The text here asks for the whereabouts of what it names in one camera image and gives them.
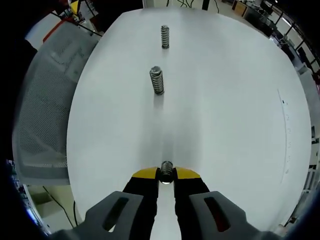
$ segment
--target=gray mesh fabric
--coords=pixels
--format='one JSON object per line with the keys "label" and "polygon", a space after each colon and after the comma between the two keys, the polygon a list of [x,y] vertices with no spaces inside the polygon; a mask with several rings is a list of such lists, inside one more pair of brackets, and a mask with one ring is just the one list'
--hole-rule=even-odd
{"label": "gray mesh fabric", "polygon": [[97,40],[65,22],[41,46],[23,80],[12,135],[24,184],[69,184],[67,127],[81,72]]}

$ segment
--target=white table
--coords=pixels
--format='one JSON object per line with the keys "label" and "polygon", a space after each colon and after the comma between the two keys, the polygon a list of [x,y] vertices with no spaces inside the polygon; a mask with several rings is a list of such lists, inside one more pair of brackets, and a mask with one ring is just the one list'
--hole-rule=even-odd
{"label": "white table", "polygon": [[[170,28],[167,50],[161,25]],[[154,95],[153,66],[163,70],[163,97]],[[171,160],[198,172],[249,223],[274,230],[299,200],[310,153],[308,105],[289,58],[254,29],[196,9],[122,14],[82,72],[67,130],[82,218],[134,172]],[[151,239],[180,235],[171,191],[160,185]]]}

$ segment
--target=mesh panel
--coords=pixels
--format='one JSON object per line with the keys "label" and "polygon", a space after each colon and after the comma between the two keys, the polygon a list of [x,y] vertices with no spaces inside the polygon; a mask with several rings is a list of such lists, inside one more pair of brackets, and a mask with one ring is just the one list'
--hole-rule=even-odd
{"label": "mesh panel", "polygon": [[37,168],[66,168],[67,126],[80,74],[96,41],[62,24],[36,54],[24,79],[16,125],[18,159]]}

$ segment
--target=black cable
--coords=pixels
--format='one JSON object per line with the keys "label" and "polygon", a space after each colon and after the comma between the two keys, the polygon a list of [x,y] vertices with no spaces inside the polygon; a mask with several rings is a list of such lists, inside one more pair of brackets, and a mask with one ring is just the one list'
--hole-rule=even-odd
{"label": "black cable", "polygon": [[73,216],[75,225],[78,226],[77,216],[76,216],[76,201],[73,201]]}
{"label": "black cable", "polygon": [[69,220],[69,223],[70,223],[71,226],[74,228],[74,225],[71,223],[70,218],[69,218],[69,216],[68,216],[65,208],[48,192],[48,190],[47,190],[44,186],[42,186],[42,187],[43,187],[43,189],[46,191],[46,193],[50,196],[50,198],[52,198],[52,200],[55,201],[55,202],[63,209],[63,211],[64,211],[64,213],[65,213],[65,215],[66,215],[66,218]]}
{"label": "black cable", "polygon": [[188,7],[191,8],[190,5],[189,5],[189,3],[188,3],[188,0],[185,0],[185,2],[186,2],[186,4],[188,5]]}
{"label": "black cable", "polygon": [[85,30],[87,30],[87,31],[89,31],[89,32],[91,32],[91,33],[93,33],[93,34],[95,34],[95,35],[98,35],[98,36],[100,36],[100,37],[102,37],[102,35],[101,34],[99,34],[99,33],[97,33],[97,32],[95,32],[95,31],[92,31],[91,29],[89,29],[89,28],[87,28],[87,27],[85,27],[85,26],[82,26],[81,24],[75,24],[74,22],[72,22],[72,21],[69,21],[69,20],[66,20],[66,19],[63,19],[62,17],[60,17],[58,14],[55,14],[55,13],[53,13],[53,12],[50,12],[52,15],[55,15],[56,17],[58,17],[58,18],[60,18],[61,20],[64,20],[64,21],[66,21],[66,22],[68,22],[68,23],[71,23],[71,24],[73,24],[73,25],[75,25],[75,26],[79,26],[79,27],[81,27],[81,28],[84,28]]}
{"label": "black cable", "polygon": [[92,15],[95,17],[96,15],[94,14],[94,11],[92,11],[91,7],[89,6],[89,3],[87,2],[87,0],[84,0],[85,4],[87,5],[89,11],[92,13]]}
{"label": "black cable", "polygon": [[218,9],[218,13],[219,13],[220,11],[219,11],[217,0],[214,0],[214,2],[215,2],[215,5],[216,5],[216,9]]}
{"label": "black cable", "polygon": [[185,5],[186,8],[188,7],[187,4],[185,4],[185,0],[182,0],[182,1],[177,0],[177,1],[178,1],[179,3],[181,3],[180,8],[181,8],[183,5]]}

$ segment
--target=spring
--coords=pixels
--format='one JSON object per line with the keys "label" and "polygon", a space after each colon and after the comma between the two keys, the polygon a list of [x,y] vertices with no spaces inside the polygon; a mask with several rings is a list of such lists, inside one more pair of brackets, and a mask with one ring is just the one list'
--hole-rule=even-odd
{"label": "spring", "polygon": [[163,94],[165,92],[165,88],[161,68],[159,66],[154,66],[153,68],[151,68],[150,77],[155,94]]}
{"label": "spring", "polygon": [[164,161],[160,168],[160,182],[170,184],[174,180],[174,165],[170,161]]}
{"label": "spring", "polygon": [[161,26],[161,42],[163,49],[169,48],[169,27],[167,25]]}

